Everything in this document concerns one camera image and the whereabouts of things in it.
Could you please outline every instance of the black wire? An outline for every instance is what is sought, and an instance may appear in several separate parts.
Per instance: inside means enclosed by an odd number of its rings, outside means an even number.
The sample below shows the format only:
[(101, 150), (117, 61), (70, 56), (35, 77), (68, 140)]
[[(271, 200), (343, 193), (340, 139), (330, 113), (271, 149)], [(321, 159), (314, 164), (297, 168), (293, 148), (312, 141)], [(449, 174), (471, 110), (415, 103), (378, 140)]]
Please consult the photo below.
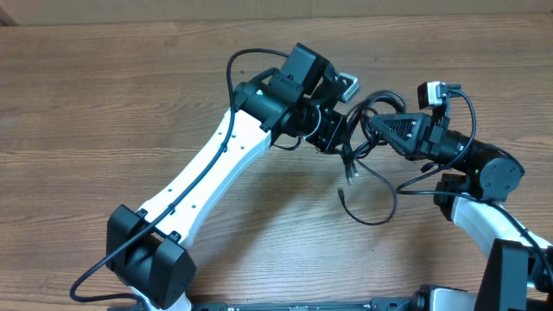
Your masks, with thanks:
[(355, 215), (352, 214), (352, 212), (349, 211), (349, 209), (347, 208), (346, 206), (346, 198), (344, 196), (344, 189), (342, 188), (338, 188), (338, 197), (340, 198), (340, 202), (342, 203), (342, 206), (344, 207), (344, 210), (346, 211), (346, 213), (351, 217), (353, 218), (355, 221), (357, 221), (358, 223), (360, 224), (363, 224), (363, 225), (382, 225), (382, 224), (385, 224), (387, 222), (389, 222), (393, 217), (394, 217), (394, 214), (396, 213), (396, 209), (397, 209), (397, 194), (396, 194), (396, 191), (394, 189), (394, 186), (388, 181), (386, 180), (382, 175), (380, 175), (379, 173), (373, 171), (372, 169), (370, 169), (369, 167), (367, 167), (363, 162), (361, 162), (359, 159), (356, 160), (356, 162), (364, 169), (366, 169), (369, 173), (375, 175), (378, 179), (380, 179), (384, 184), (386, 184), (386, 186), (390, 189), (391, 191), (391, 195), (393, 197), (393, 205), (391, 207), (391, 211), (390, 211), (390, 214), (388, 215), (388, 217), (385, 219), (385, 220), (382, 220), (382, 221), (379, 221), (379, 222), (366, 222), (366, 221), (363, 221), (359, 218), (357, 218)]
[(229, 94), (229, 101), (230, 101), (230, 120), (228, 125), (228, 131), (226, 132), (225, 139), (223, 139), (223, 142), (221, 143), (219, 149), (217, 150), (217, 153), (213, 156), (212, 160), (206, 165), (206, 167), (201, 171), (201, 173), (188, 185), (186, 189), (171, 203), (167, 206), (167, 208), (159, 215), (157, 216), (154, 221), (152, 221), (149, 225), (147, 225), (144, 229), (142, 229), (137, 235), (123, 243), (121, 246), (119, 246), (115, 251), (113, 251), (110, 255), (107, 255), (102, 260), (94, 264), (87, 272), (85, 272), (82, 276), (80, 276), (71, 286), (71, 289), (69, 290), (69, 296), (71, 299), (77, 302), (93, 302), (93, 301), (106, 301), (106, 300), (112, 300), (112, 299), (120, 299), (120, 298), (129, 298), (129, 299), (135, 299), (139, 302), (143, 302), (144, 299), (140, 295), (130, 294), (130, 293), (122, 293), (122, 294), (113, 294), (113, 295), (98, 295), (98, 296), (92, 296), (92, 297), (83, 297), (76, 294), (77, 288), (82, 284), (88, 277), (90, 277), (94, 272), (98, 271), (100, 268), (102, 268), (103, 265), (110, 262), (115, 256), (117, 256), (121, 251), (124, 251), (129, 246), (133, 245), (138, 239), (144, 237), (147, 234), (150, 234), (157, 224), (159, 224), (167, 215), (172, 213), (176, 206), (181, 203), (181, 201), (194, 189), (198, 183), (207, 175), (207, 173), (211, 170), (213, 165), (217, 162), (217, 160), (220, 158), (220, 156), (225, 152), (226, 145), (228, 144), (229, 140), (231, 139), (232, 135), (232, 129), (234, 127), (234, 118), (236, 111), (234, 109), (234, 96), (233, 96), (233, 87), (232, 87), (232, 63), (234, 60), (239, 57), (242, 54), (248, 54), (248, 53), (266, 53), (266, 54), (275, 54), (282, 57), (288, 57), (286, 53), (265, 49), (265, 48), (248, 48), (245, 50), (238, 51), (235, 53), (231, 58), (229, 59), (228, 63), (226, 64), (226, 85), (228, 87), (228, 94)]
[(402, 189), (405, 188), (405, 187), (408, 187), (408, 186), (410, 186), (410, 185), (412, 185), (416, 182), (419, 182), (423, 179), (429, 178), (432, 175), (438, 174), (438, 173), (442, 172), (445, 169), (450, 169), (457, 161), (459, 161), (468, 152), (471, 145), (473, 144), (474, 137), (476, 136), (476, 112), (474, 112), (473, 102), (470, 100), (470, 98), (464, 92), (457, 91), (457, 90), (451, 90), (451, 92), (456, 93), (456, 94), (460, 95), (461, 97), (463, 97), (465, 99), (465, 101), (467, 102), (468, 109), (470, 110), (470, 118), (471, 118), (473, 128), (471, 130), (470, 137), (468, 138), (467, 144), (465, 145), (463, 150), (453, 160), (451, 160), (451, 162), (449, 162), (448, 164), (446, 164), (444, 166), (440, 166), (440, 167), (438, 167), (437, 169), (435, 169), (433, 171), (430, 171), (426, 174), (420, 175), (417, 178), (414, 178), (410, 181), (406, 181), (403, 184), (399, 185), (396, 189), (396, 191), (399, 194), (416, 194), (417, 191), (405, 191), (405, 190), (402, 190)]
[(363, 162), (361, 162), (361, 159), (366, 158), (376, 146), (386, 144), (382, 141), (380, 133), (377, 132), (373, 127), (371, 127), (371, 119), (367, 114), (367, 112), (370, 112), (374, 115), (378, 115), (377, 110), (373, 108), (376, 103), (386, 103), (392, 106), (398, 114), (403, 114), (407, 111), (407, 102), (399, 93), (391, 90), (382, 90), (374, 92), (373, 94), (367, 96), (364, 100), (356, 104), (346, 114), (347, 128), (350, 132), (350, 140), (357, 125), (360, 126), (363, 135), (366, 138), (366, 141), (360, 144), (356, 149), (353, 149), (350, 143), (344, 144), (341, 156), (344, 164), (346, 165), (346, 176), (348, 178), (351, 177), (350, 174), (355, 171), (355, 166), (353, 163), (357, 162), (360, 167), (377, 177), (390, 189), (393, 201), (390, 214), (388, 214), (388, 217), (385, 220), (378, 222), (368, 222), (359, 219), (358, 217), (353, 215), (353, 213), (347, 208), (344, 190), (342, 188), (339, 188), (338, 196), (340, 198), (340, 203), (342, 204), (342, 207), (344, 207), (344, 210), (352, 219), (363, 225), (382, 225), (390, 222), (397, 210), (396, 189), (382, 175), (378, 174), (374, 170), (367, 167)]
[(277, 147), (277, 148), (280, 148), (282, 150), (288, 150), (288, 151), (293, 151), (293, 150), (296, 150), (298, 147), (300, 147), (300, 144), (302, 144), (302, 138), (301, 137), (298, 137), (297, 138), (297, 143), (294, 145), (294, 146), (291, 146), (291, 147), (284, 147), (284, 146), (280, 146), (280, 145), (277, 145), (277, 144), (273, 144), (273, 146)]

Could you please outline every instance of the black joint housing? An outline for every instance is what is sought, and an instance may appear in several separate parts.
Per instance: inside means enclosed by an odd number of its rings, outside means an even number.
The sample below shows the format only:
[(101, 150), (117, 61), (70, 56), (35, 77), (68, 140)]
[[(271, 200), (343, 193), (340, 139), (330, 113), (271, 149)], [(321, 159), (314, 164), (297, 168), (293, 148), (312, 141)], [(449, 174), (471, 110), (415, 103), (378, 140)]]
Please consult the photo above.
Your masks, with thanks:
[[(148, 222), (127, 206), (119, 206), (107, 222), (106, 253), (111, 254), (140, 232)], [(196, 266), (178, 245), (180, 234), (164, 240), (152, 234), (141, 238), (106, 264), (126, 285), (146, 295), (156, 308), (169, 308), (188, 288)]]

